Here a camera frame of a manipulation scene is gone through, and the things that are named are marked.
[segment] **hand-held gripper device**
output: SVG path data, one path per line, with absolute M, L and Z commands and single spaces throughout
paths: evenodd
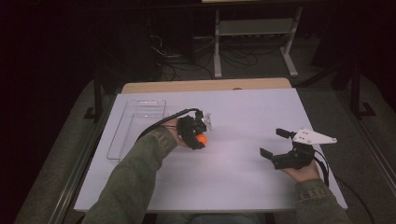
M 329 186 L 329 164 L 321 153 L 314 150 L 312 145 L 333 144 L 337 142 L 337 139 L 307 129 L 301 129 L 297 133 L 276 129 L 276 134 L 284 138 L 291 138 L 292 141 L 292 150 L 286 154 L 274 156 L 272 152 L 260 148 L 260 154 L 264 158 L 270 160 L 274 164 L 276 170 L 286 168 L 299 170 L 309 165 L 312 160 L 315 160 L 322 170 L 325 184 Z M 322 161 L 315 157 L 316 152 L 326 161 L 327 167 Z
M 183 139 L 183 141 L 187 144 L 187 146 L 192 149 L 201 149 L 205 147 L 205 143 L 200 142 L 196 136 L 206 132 L 207 128 L 210 131 L 213 130 L 210 121 L 210 114 L 208 113 L 204 115 L 202 110 L 196 108 L 184 109 L 174 115 L 171 115 L 167 118 L 164 118 L 152 124 L 137 137 L 137 140 L 139 140 L 143 135 L 152 131 L 156 127 L 161 126 L 166 121 L 169 121 L 171 119 L 176 119 L 182 115 L 188 114 L 191 111 L 195 111 L 195 119 L 189 115 L 184 118 L 180 118 L 177 121 L 177 126 L 176 126 L 177 134 L 181 137 L 181 139 Z

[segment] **white metal frame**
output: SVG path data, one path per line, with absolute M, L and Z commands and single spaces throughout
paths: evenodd
M 289 40 L 284 47 L 280 48 L 283 60 L 288 67 L 291 77 L 297 77 L 298 73 L 289 55 L 291 44 L 297 31 L 298 23 L 303 12 L 303 7 L 298 7 L 294 18 L 271 19 L 254 21 L 221 21 L 219 11 L 216 10 L 215 24 L 215 54 L 214 69 L 215 78 L 221 78 L 221 63 L 219 55 L 219 38 L 221 35 L 269 35 L 285 34 L 289 35 Z

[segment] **forearm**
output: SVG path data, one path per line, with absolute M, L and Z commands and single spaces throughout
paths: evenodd
M 177 146 L 164 127 L 146 134 L 116 166 L 84 223 L 141 223 L 163 159 Z
M 351 223 L 347 213 L 320 179 L 296 184 L 298 223 Z

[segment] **gray carpet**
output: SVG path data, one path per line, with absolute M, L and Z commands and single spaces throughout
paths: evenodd
M 260 44 L 258 47 L 245 45 L 234 46 L 232 51 L 224 50 L 222 54 L 233 60 L 227 62 L 222 60 L 223 78 L 287 77 L 290 83 L 296 84 L 322 71 L 322 68 L 310 65 L 319 40 L 316 38 L 297 39 L 290 55 L 300 75 L 297 78 L 289 77 L 280 52 L 277 50 L 277 46 L 283 41 L 283 39 L 265 39 L 265 44 Z M 255 49 L 257 62 L 253 56 L 244 59 L 232 58 L 236 52 L 241 55 L 251 52 L 252 48 Z M 176 59 L 171 62 L 185 62 L 185 60 Z M 168 75 L 164 74 L 162 80 L 210 79 L 213 74 L 212 55 L 204 54 L 197 59 L 196 63 L 205 69 L 186 63 L 173 64 L 173 67 L 165 65 L 163 71 Z M 394 150 L 396 148 L 394 137 L 396 136 L 396 115 L 383 101 L 376 86 L 363 78 L 361 99 L 373 107 L 377 116 L 357 120 L 348 108 L 349 86 L 344 91 L 331 89 L 330 83 L 334 75 L 331 74 L 308 88 L 298 90 L 306 113 L 315 131 L 335 136 L 338 139 L 335 145 L 322 146 L 334 174 L 361 196 L 370 213 L 373 214 L 375 223 L 394 223 L 396 220 L 396 213 L 393 212 L 396 211 L 395 195 L 388 185 L 382 166 L 374 156 L 372 147 L 374 142 L 387 159 L 389 167 L 396 168 Z M 49 222 L 52 211 L 63 193 L 64 183 L 67 182 L 77 161 L 76 156 L 84 146 L 84 139 L 92 130 L 92 121 L 83 119 L 86 110 L 91 106 L 93 106 L 92 83 L 76 101 L 16 223 Z M 367 140 L 367 133 L 370 134 L 369 140 L 373 142 Z M 340 188 L 346 198 L 349 207 L 347 213 L 352 221 L 372 223 L 354 193 L 346 185 L 340 184 Z M 61 223 L 76 223 L 83 215 L 73 210 L 78 190 L 73 195 L 75 197 L 70 199 L 71 203 L 62 216 Z M 276 214 L 276 223 L 296 223 L 294 213 Z

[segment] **dark background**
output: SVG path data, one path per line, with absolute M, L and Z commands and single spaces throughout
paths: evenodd
M 1 113 L 2 223 L 11 223 L 18 214 L 70 109 L 94 76 L 103 80 L 109 94 L 125 82 L 155 81 L 159 75 L 155 64 L 160 59 L 149 49 L 150 32 L 187 55 L 192 55 L 194 35 L 213 35 L 214 13 L 210 10 L 117 16 L 80 11 L 147 3 L 1 2 L 1 90 L 6 102 Z M 305 7 L 297 35 L 322 36 L 315 65 L 327 68 L 345 55 L 353 55 L 361 72 L 376 83 L 395 109 L 395 8 L 390 1 L 348 3 Z M 262 15 L 260 10 L 254 11 L 242 10 L 236 17 Z M 286 12 L 272 10 L 274 16 Z M 235 18 L 231 10 L 222 15 Z M 152 18 L 150 29 L 148 17 Z

